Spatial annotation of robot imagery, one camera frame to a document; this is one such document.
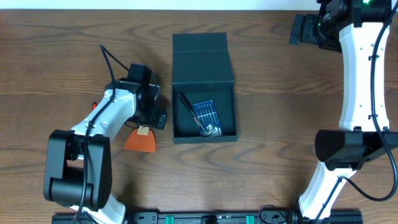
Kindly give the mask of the orange scraper wooden handle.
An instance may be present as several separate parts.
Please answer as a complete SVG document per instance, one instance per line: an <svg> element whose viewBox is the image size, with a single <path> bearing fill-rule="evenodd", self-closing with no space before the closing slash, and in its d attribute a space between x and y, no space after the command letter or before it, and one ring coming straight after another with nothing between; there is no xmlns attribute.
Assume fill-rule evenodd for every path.
<svg viewBox="0 0 398 224"><path fill-rule="evenodd" d="M155 153L156 141L154 132L146 127L134 129L125 142L124 150Z"/></svg>

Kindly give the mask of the blue drill bit case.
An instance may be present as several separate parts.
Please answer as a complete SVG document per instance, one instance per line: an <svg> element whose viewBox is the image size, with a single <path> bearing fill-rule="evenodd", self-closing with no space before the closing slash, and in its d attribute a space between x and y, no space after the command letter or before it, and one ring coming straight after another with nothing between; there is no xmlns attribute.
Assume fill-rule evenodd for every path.
<svg viewBox="0 0 398 224"><path fill-rule="evenodd" d="M193 109L205 131L210 133L208 137L223 136L221 123L218 118L213 100L194 104Z"/></svg>

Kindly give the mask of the black handled claw hammer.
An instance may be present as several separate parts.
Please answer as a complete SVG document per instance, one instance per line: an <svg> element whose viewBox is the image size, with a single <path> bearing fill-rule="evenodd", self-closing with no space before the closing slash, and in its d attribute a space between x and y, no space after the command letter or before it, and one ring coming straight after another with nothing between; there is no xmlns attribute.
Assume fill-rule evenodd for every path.
<svg viewBox="0 0 398 224"><path fill-rule="evenodd" d="M184 107L188 110L188 112L192 115L194 121L196 122L196 124L198 125L198 127L200 128L200 135L202 137L209 137L211 136L211 134L214 131L214 127L212 125L210 126L205 126L201 123L200 119L198 118L198 116L194 113L194 108L192 106L192 104L188 101L187 97L184 95L184 93L182 93L181 91L179 91L177 93L177 97L179 98L179 100L181 101L181 103L184 105Z"/></svg>

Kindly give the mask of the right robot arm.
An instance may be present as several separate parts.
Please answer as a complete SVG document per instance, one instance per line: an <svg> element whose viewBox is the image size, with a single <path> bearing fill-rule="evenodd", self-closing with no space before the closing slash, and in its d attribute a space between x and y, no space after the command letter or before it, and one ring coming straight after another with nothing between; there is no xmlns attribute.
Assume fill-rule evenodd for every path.
<svg viewBox="0 0 398 224"><path fill-rule="evenodd" d="M288 223L361 223L360 213L332 210L344 185L382 155L397 170L397 133L390 130L384 96L385 49L396 11L395 1L321 0L317 14L295 16L290 44L341 53L344 87L339 128L317 132L317 168Z"/></svg>

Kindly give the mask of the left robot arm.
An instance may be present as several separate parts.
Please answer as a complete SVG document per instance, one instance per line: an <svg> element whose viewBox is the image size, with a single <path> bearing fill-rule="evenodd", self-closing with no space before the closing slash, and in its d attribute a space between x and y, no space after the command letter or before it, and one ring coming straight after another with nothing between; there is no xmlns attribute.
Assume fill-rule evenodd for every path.
<svg viewBox="0 0 398 224"><path fill-rule="evenodd" d="M163 129L167 110L154 104L160 87L117 80L99 105L67 131L56 129L47 145L44 197L76 214L52 223L131 223L126 206L111 195L111 142L127 121Z"/></svg>

